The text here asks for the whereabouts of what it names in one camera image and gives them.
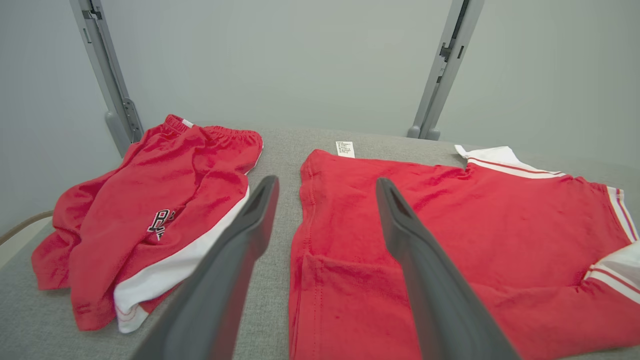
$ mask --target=white clothing tag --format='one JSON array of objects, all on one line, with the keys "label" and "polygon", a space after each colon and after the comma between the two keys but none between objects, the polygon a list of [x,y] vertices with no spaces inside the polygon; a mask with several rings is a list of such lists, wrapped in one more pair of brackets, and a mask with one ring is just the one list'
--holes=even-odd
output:
[{"label": "white clothing tag", "polygon": [[353,142],[335,142],[335,147],[338,148],[338,156],[356,157],[355,151],[353,151]]}]

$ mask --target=red shorts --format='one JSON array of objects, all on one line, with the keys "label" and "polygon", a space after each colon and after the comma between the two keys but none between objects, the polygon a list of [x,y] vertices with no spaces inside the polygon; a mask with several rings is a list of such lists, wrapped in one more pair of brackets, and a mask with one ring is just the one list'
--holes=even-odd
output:
[{"label": "red shorts", "polygon": [[532,168],[508,148],[461,154],[466,169],[319,150],[307,158],[291,359],[421,358],[383,239],[379,177],[395,183],[524,359],[640,344],[640,245],[622,192]]},{"label": "red shorts", "polygon": [[242,208],[261,151],[256,132],[167,116],[120,167],[60,197],[56,231],[31,257],[38,287],[71,288],[81,330],[116,316],[137,329]]}]

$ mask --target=gray fabric surface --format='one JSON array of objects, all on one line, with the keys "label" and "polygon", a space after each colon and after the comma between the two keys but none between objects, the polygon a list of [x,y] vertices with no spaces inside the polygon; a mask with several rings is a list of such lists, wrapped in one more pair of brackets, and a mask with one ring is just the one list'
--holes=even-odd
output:
[{"label": "gray fabric surface", "polygon": [[[266,175],[280,178],[280,200],[271,242],[257,262],[246,298],[235,359],[287,359],[287,301],[291,239],[302,221],[298,190],[300,166],[314,149],[336,153],[335,141],[353,141],[357,158],[410,161],[464,167],[452,144],[343,131],[260,129],[264,150],[249,173],[251,187]],[[515,151],[521,161],[562,170],[625,190],[627,208],[640,218],[640,172],[592,161],[541,157]],[[52,232],[48,225],[0,270],[0,359],[126,359],[166,308],[167,301],[132,334],[115,322],[95,332],[77,330],[68,290],[38,291],[31,270],[33,249]],[[640,348],[586,354],[576,359],[640,359]]]}]

